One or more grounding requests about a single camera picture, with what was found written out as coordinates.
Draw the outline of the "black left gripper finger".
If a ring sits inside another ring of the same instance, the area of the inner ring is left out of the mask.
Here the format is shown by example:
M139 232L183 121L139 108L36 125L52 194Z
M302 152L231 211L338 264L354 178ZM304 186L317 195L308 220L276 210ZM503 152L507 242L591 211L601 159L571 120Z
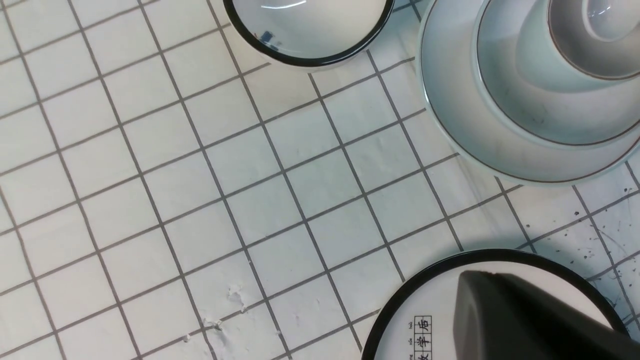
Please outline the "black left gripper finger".
M464 271L453 319L458 360L637 360L638 342L515 275Z

